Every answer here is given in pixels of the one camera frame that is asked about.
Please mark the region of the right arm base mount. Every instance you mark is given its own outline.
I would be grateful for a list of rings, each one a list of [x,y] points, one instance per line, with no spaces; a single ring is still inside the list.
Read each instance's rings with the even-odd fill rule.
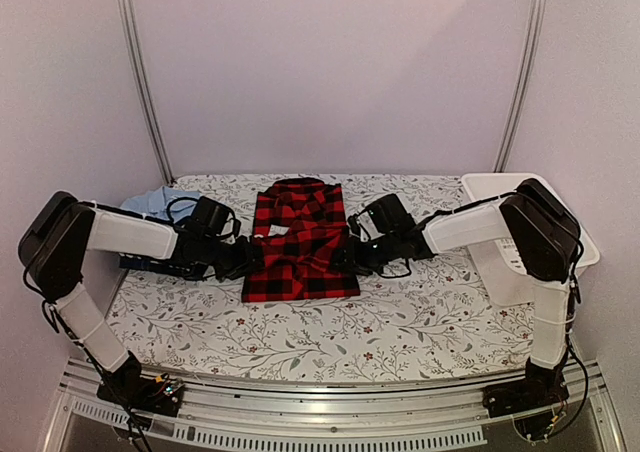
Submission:
[[[482,405],[495,418],[551,406],[568,398],[563,375],[544,369],[542,373],[526,373],[522,379],[485,387]]]

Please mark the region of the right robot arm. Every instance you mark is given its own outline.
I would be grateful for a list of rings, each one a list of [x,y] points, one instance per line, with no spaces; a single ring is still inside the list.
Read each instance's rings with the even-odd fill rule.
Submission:
[[[510,239],[534,292],[534,332],[528,378],[517,399],[537,408],[556,389],[555,376],[569,353],[569,330],[580,301],[576,269],[584,253],[581,227],[541,181],[527,178],[514,190],[417,220],[395,194],[383,196],[347,220],[346,242],[334,270],[382,276],[395,261],[432,259],[452,249]]]

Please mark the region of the red black plaid shirt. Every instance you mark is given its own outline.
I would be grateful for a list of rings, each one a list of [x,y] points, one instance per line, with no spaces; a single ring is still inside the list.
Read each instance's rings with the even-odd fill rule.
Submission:
[[[244,303],[346,298],[360,294],[356,275],[337,260],[350,231],[339,183],[282,179],[257,194],[250,243],[256,268]]]

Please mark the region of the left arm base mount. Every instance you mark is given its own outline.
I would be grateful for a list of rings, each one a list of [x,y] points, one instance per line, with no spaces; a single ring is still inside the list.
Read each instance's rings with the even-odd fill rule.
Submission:
[[[137,370],[106,373],[97,397],[122,408],[176,417],[184,395],[184,382],[162,374],[154,378]]]

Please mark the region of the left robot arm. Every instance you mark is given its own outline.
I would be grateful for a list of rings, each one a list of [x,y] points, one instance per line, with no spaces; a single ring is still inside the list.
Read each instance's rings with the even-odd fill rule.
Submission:
[[[176,218],[171,200],[161,217],[55,192],[19,241],[25,286],[42,299],[56,325],[103,374],[111,391],[128,406],[148,398],[141,364],[106,321],[106,310],[87,274],[94,256],[124,257],[154,273],[219,281],[253,272],[256,247],[242,235],[240,221],[226,205],[209,197],[191,198],[193,208]]]

